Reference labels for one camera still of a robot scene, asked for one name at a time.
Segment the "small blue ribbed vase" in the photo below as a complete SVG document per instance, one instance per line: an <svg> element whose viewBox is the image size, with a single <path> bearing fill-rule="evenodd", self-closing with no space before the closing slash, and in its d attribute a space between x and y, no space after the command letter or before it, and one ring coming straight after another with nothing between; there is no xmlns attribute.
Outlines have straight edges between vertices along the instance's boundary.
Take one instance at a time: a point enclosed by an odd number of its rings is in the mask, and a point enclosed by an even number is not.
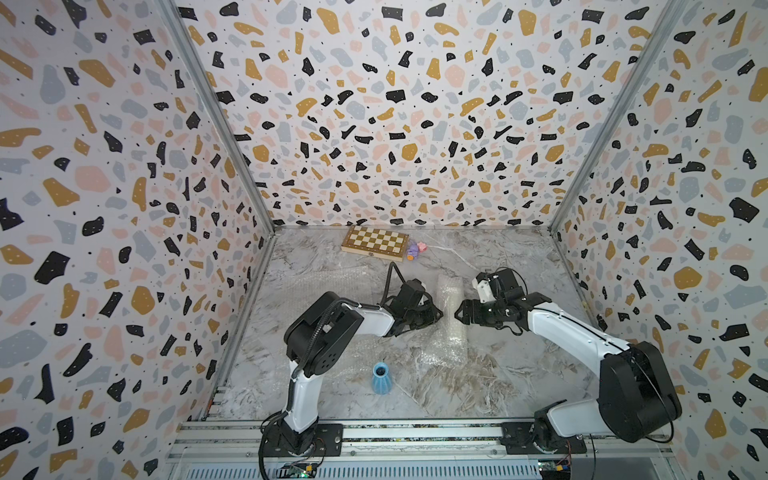
<svg viewBox="0 0 768 480"><path fill-rule="evenodd" d="M377 395L387 395L392 390L393 381L386 363L379 362L373 367L371 385Z"/></svg>

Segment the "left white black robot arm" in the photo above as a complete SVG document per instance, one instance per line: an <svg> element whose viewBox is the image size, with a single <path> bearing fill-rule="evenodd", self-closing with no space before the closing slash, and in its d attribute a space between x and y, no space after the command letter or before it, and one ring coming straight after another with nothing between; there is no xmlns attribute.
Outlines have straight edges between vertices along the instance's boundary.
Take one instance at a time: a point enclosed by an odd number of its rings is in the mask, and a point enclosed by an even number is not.
<svg viewBox="0 0 768 480"><path fill-rule="evenodd" d="M408 280L379 304L365 304L328 291L319 297L284 335L289 360L285 407L262 425L267 456L304 455L318 433L319 396L323 375L340 360L357 335L396 337L437 323L443 312L417 280Z"/></svg>

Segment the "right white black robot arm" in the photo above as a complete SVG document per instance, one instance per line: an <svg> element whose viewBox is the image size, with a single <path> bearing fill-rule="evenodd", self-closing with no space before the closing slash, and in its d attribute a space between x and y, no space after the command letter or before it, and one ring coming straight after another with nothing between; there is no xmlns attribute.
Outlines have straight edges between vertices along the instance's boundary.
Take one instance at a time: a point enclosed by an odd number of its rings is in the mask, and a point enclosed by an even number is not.
<svg viewBox="0 0 768 480"><path fill-rule="evenodd" d="M598 380L598 395L578 402L555 402L537 410L528 443L555 453L578 436L612 435L628 443L649 439L673 427L682 406L660 350L633 344L577 319L539 292L530 292L511 268L483 272L455 318L465 325L544 338L586 366Z"/></svg>

